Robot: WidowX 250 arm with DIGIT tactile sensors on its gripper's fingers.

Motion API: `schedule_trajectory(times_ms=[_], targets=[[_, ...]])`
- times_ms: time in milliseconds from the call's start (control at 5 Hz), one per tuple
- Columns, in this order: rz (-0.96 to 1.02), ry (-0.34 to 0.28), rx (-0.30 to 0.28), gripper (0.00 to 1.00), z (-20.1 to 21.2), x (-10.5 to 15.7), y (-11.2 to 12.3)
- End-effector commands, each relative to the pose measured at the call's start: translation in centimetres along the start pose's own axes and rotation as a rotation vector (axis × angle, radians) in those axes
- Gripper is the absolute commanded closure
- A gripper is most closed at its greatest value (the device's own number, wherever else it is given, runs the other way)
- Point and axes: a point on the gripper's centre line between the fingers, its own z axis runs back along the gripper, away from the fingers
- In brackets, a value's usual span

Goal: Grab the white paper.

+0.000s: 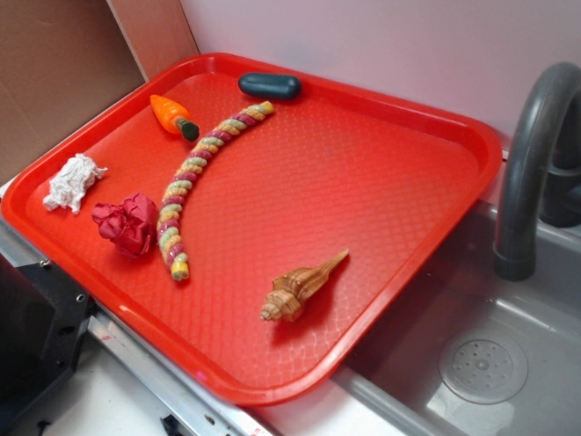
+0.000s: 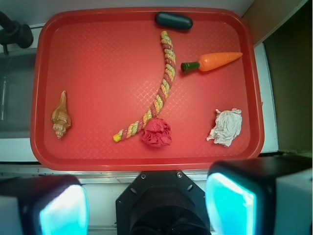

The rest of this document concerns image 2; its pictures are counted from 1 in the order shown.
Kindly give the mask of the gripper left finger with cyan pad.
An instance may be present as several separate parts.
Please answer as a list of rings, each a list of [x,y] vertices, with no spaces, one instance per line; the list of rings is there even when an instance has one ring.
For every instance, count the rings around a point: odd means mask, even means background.
[[[1,179],[2,235],[86,235],[88,225],[87,192],[75,176]]]

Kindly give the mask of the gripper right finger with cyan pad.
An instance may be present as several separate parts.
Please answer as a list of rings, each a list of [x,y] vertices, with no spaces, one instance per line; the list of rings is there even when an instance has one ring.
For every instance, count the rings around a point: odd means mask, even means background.
[[[205,204],[219,235],[310,235],[313,163],[300,156],[217,161]]]

